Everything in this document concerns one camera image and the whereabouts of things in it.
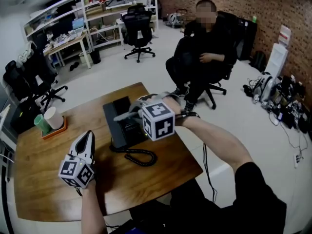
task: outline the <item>power strip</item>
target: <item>power strip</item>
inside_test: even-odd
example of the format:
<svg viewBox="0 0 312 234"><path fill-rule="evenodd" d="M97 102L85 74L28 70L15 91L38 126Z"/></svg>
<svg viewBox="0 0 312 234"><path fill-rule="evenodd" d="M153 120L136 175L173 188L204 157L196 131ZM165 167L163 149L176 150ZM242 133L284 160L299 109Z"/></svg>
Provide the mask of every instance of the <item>power strip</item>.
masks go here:
<svg viewBox="0 0 312 234"><path fill-rule="evenodd" d="M294 167L297 168L297 167L298 167L298 164L299 164L299 162L300 162L300 156L294 154L294 155L293 155L293 161L294 161Z"/></svg>

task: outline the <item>trash can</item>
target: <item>trash can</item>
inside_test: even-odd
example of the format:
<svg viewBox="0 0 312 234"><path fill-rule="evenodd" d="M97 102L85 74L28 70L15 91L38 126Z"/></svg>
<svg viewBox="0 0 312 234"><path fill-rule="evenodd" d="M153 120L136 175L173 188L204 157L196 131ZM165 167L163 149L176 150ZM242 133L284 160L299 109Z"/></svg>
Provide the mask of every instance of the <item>trash can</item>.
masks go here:
<svg viewBox="0 0 312 234"><path fill-rule="evenodd" d="M98 64L101 62L101 57L99 56L99 51L95 50L90 53L93 64Z"/></svg>

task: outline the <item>wooden table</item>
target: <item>wooden table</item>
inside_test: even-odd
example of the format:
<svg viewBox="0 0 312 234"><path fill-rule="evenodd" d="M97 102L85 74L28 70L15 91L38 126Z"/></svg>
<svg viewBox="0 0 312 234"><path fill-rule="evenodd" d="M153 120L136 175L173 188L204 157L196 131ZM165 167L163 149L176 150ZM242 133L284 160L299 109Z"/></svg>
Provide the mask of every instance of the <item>wooden table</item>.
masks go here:
<svg viewBox="0 0 312 234"><path fill-rule="evenodd" d="M200 175L201 167L177 134L135 146L156 153L158 160L151 167L138 166L124 154L110 151L111 133L103 104L125 96L134 101L146 94L143 84L137 83L75 107L64 113L68 129L47 140L40 138L36 127L21 134L14 165L18 217L49 222L81 220L82 199L58 178L58 171L72 142L87 130L95 134L98 200L104 215L158 198ZM149 159L146 155L136 157Z"/></svg>
<svg viewBox="0 0 312 234"><path fill-rule="evenodd" d="M50 50L48 50L46 52L43 52L43 54L44 54L44 56L56 54L58 62L60 64L62 63L62 65L65 66L65 63L64 63L63 58L62 58L62 56L60 54L60 51L62 49L68 48L69 46L72 46L72 45L74 45L76 43L80 43L83 55L85 56L85 59L86 59L87 66L88 66L88 68L91 68L89 59L87 58L87 52L86 52L86 49L85 49L83 41L82 41L85 37L87 37L87 32L82 33L82 35L80 37L77 37L77 38L75 38L72 41L69 41L69 42L67 42L65 44L62 44L62 45L60 45L60 46L58 46L56 48L50 49Z"/></svg>

